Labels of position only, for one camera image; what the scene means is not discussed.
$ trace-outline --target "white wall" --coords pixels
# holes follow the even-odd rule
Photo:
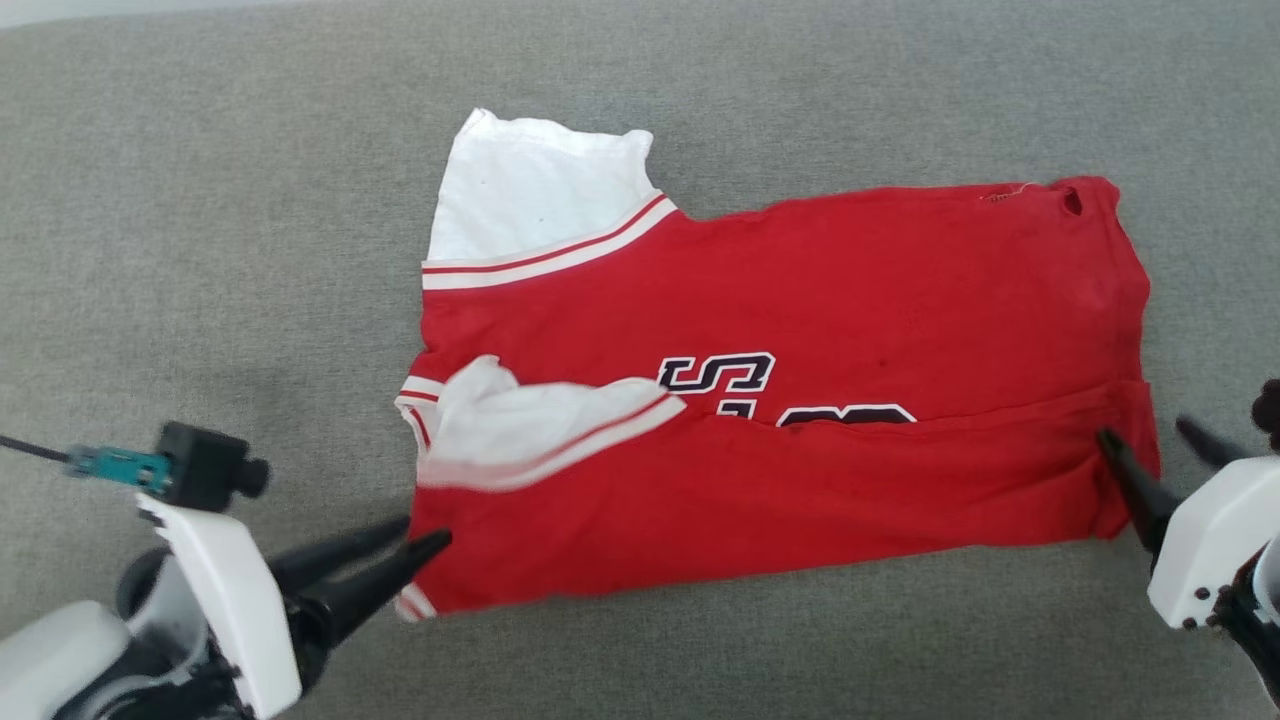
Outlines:
[[[265,5],[298,0],[0,0],[0,27],[61,18]]]

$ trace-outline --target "teal connector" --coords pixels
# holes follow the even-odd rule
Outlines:
[[[68,456],[67,474],[77,478],[101,478],[140,487],[152,495],[159,495],[169,484],[169,459],[164,455],[77,446]]]

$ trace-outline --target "gray couch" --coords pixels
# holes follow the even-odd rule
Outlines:
[[[1249,438],[1280,370],[1274,0],[408,0],[0,33],[0,432],[147,447],[165,419],[276,469],[266,550],[403,509],[390,406],[417,261],[476,105],[650,129],[691,214],[902,183],[1106,174],[1179,411]],[[0,455],[0,634],[109,600],[152,541],[122,488]],[[1132,534],[548,602],[389,612],[292,714],[1267,717],[1248,661],[1162,626]]]

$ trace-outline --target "robotic arm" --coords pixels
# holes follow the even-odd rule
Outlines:
[[[116,614],[77,602],[0,642],[6,719],[274,717],[451,542],[436,530],[329,580],[401,541],[408,518],[265,559],[248,529],[220,514],[233,491],[256,497],[266,487],[266,462],[247,460],[243,441],[169,423],[154,454],[4,445],[63,461],[73,475],[137,487],[140,515],[166,542],[124,573]]]
[[[1253,420],[1280,450],[1280,380],[1263,386]],[[1112,430],[1098,443],[1152,555],[1147,597],[1171,628],[1220,628],[1253,661],[1280,707],[1280,456],[1249,457],[1189,418],[1178,432],[1217,473],[1178,498]]]

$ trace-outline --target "red fabric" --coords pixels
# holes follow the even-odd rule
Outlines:
[[[759,392],[513,493],[419,489],[413,528],[457,538],[421,578],[442,611],[1126,521],[1093,433],[1158,470],[1142,380],[1149,286],[1103,178],[886,188],[698,222],[673,213],[603,258],[424,292],[445,380],[476,355],[522,383],[658,378],[664,359],[768,352]],[[695,364],[690,373],[696,374]],[[754,400],[751,420],[717,418]],[[919,423],[773,427],[792,407],[897,404]]]

